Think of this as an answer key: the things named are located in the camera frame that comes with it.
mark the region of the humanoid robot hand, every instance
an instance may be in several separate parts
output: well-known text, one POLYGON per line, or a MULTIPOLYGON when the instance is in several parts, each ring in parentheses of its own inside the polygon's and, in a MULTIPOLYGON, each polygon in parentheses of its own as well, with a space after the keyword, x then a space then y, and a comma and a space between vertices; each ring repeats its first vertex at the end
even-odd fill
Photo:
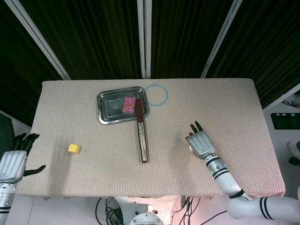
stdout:
POLYGON ((25 170, 27 156, 39 135, 30 134, 23 140, 25 136, 26 133, 16 136, 9 145, 9 151, 3 154, 0 162, 1 183, 17 183, 23 176, 37 174, 45 169, 46 166, 42 165, 36 170, 25 170))
POLYGON ((198 129, 191 124, 190 126, 194 133, 189 132, 189 136, 186 137, 186 141, 195 156, 200 159, 205 159, 209 154, 215 152, 215 145, 202 129, 200 124, 197 121, 195 121, 195 124, 198 129))

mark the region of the robot finger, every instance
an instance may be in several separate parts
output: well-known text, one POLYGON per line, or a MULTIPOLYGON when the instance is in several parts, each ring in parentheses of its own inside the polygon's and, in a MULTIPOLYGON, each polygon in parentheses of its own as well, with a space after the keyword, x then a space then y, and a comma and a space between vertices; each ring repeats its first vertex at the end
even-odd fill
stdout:
POLYGON ((25 170, 25 171, 24 171, 24 174, 23 174, 23 177, 27 177, 27 176, 30 176, 30 175, 34 175, 34 174, 40 173, 40 172, 42 172, 45 168, 46 168, 46 165, 42 165, 42 166, 40 166, 40 167, 39 167, 38 169, 36 169, 36 170, 25 170))
POLYGON ((32 145, 33 145, 34 141, 35 141, 38 137, 39 137, 39 135, 34 134, 33 136, 31 136, 31 137, 27 140, 26 145, 24 146, 24 151, 27 152, 27 154, 26 154, 27 156, 28 156, 29 153, 30 153, 30 150, 31 150, 31 148, 32 148, 32 145))
POLYGON ((196 124, 199 132, 203 131, 203 128, 200 126, 200 124, 197 121, 195 121, 195 124, 196 124))
POLYGON ((20 147, 20 144, 22 143, 22 140, 25 136, 26 136, 26 133, 14 137, 14 139, 11 141, 11 143, 8 146, 9 150, 11 150, 11 151, 18 150, 20 147))
POLYGON ((28 136, 25 138, 24 141, 22 141, 20 150, 25 151, 25 146, 26 146, 26 144, 27 144, 27 141, 28 141, 29 139, 31 139, 31 137, 34 136, 34 135, 35 135, 35 134, 30 134, 30 135, 28 135, 28 136))
POLYGON ((195 134, 198 133, 198 130, 195 128, 193 124, 190 124, 190 126, 195 134))

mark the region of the robotic arm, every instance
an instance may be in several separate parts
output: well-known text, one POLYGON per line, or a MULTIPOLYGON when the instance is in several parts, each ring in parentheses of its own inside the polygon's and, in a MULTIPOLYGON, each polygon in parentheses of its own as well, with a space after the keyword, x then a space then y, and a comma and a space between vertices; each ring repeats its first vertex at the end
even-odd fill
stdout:
POLYGON ((37 134, 26 133, 16 136, 9 145, 0 162, 0 225, 4 225, 14 200, 17 183, 29 175, 37 174, 45 169, 45 165, 36 170, 25 170, 27 156, 30 153, 37 134))
POLYGON ((299 201, 289 197, 261 197, 251 199, 235 181, 220 156, 215 155, 215 146, 200 124, 197 128, 191 124, 194 133, 186 137, 191 151, 200 159, 205 159, 206 166, 216 180, 218 186, 229 195, 228 214, 235 218, 258 217, 270 220, 300 222, 299 201))

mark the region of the yellow cube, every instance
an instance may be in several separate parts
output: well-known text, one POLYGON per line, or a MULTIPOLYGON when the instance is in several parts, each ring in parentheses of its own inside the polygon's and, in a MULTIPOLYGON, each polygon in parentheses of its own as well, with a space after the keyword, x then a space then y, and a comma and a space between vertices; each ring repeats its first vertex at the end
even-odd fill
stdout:
POLYGON ((78 144, 70 144, 68 152, 78 154, 80 150, 80 146, 78 144))

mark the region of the metal tray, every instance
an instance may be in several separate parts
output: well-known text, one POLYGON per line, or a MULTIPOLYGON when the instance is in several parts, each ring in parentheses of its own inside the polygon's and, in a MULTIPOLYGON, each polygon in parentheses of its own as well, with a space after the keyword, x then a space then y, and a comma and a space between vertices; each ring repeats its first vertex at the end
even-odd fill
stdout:
POLYGON ((97 96, 99 120, 103 124, 118 123, 128 120, 136 120, 136 111, 133 114, 124 113, 123 105, 125 97, 135 97, 142 100, 143 115, 147 117, 149 108, 144 88, 130 87, 103 91, 97 96))

